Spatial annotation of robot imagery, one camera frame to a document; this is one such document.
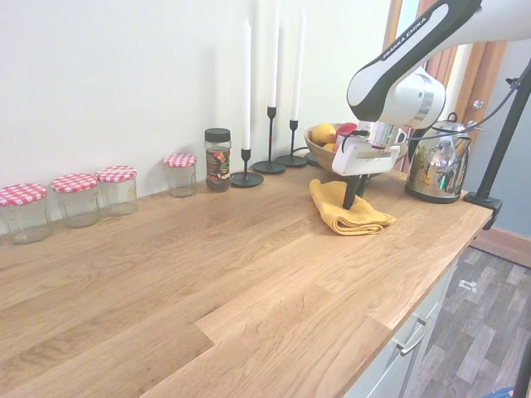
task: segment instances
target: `black jar lid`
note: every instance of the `black jar lid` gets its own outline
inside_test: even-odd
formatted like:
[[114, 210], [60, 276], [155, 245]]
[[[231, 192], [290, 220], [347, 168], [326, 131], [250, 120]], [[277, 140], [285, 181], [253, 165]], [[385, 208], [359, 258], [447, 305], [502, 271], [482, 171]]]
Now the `black jar lid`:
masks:
[[227, 143], [231, 140], [231, 131], [229, 129], [206, 129], [205, 141], [209, 143]]

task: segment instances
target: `gray floor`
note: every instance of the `gray floor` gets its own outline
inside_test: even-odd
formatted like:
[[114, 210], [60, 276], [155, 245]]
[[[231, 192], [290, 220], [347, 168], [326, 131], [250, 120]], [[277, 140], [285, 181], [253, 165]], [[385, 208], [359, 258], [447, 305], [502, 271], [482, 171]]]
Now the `gray floor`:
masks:
[[[461, 280], [476, 283], [475, 292]], [[410, 398], [480, 398], [513, 386], [531, 337], [530, 295], [531, 270], [468, 249]]]

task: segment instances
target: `checkered jar lid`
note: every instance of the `checkered jar lid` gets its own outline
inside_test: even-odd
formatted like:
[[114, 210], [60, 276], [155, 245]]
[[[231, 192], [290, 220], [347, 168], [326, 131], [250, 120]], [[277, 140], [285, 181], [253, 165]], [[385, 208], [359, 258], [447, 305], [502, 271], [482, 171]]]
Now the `checkered jar lid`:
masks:
[[97, 182], [98, 179], [94, 174], [77, 172], [56, 178], [51, 183], [51, 187], [59, 193], [83, 192], [94, 188]]
[[197, 157], [187, 153], [173, 153], [163, 160], [168, 167], [188, 167], [197, 163]]
[[0, 189], [0, 207], [20, 206], [40, 201], [47, 194], [40, 184], [18, 184]]
[[111, 166], [96, 173], [101, 182], [124, 182], [136, 178], [137, 172], [130, 166]]

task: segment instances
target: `yellow towel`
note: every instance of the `yellow towel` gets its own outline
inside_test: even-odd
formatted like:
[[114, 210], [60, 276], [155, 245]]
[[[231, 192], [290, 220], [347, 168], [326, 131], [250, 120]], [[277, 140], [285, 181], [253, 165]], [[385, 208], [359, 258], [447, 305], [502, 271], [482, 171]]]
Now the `yellow towel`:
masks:
[[321, 184], [312, 180], [309, 192], [321, 213], [323, 221], [340, 235], [373, 235], [390, 226], [397, 219], [374, 210], [368, 202], [356, 197], [350, 210], [343, 209], [346, 182], [333, 181]]

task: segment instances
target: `spice jar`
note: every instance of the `spice jar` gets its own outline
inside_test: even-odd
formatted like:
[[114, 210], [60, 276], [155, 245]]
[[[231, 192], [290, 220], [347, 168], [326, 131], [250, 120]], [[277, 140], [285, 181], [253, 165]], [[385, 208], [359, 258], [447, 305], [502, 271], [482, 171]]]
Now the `spice jar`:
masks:
[[96, 173], [110, 216], [125, 216], [137, 209], [136, 175], [130, 166], [106, 167]]
[[16, 245], [37, 242], [51, 234], [47, 190], [40, 184], [0, 189], [0, 216]]
[[51, 183], [69, 228], [91, 226], [100, 220], [97, 182], [92, 174], [76, 173], [66, 174]]
[[205, 130], [205, 149], [207, 186], [211, 191], [224, 192], [231, 186], [231, 132], [227, 129]]
[[189, 197], [196, 192], [197, 158], [187, 153], [173, 153], [163, 159], [169, 194]]

